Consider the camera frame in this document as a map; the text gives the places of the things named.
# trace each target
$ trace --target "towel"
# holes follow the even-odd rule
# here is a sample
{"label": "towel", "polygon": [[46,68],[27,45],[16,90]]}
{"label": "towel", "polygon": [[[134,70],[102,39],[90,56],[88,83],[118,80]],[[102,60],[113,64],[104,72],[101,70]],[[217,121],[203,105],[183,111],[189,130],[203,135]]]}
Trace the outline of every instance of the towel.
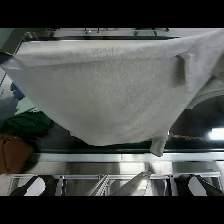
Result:
{"label": "towel", "polygon": [[30,42],[3,69],[88,144],[152,139],[150,151],[162,156],[168,130],[213,76],[223,50],[224,29],[154,42]]}

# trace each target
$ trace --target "bright light spot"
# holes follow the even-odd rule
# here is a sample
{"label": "bright light spot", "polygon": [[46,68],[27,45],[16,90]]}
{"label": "bright light spot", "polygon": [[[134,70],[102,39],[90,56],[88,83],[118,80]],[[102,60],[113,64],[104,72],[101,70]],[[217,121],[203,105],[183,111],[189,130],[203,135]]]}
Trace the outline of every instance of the bright light spot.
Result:
{"label": "bright light spot", "polygon": [[208,133],[208,138],[214,141],[224,140],[224,128],[213,128]]}

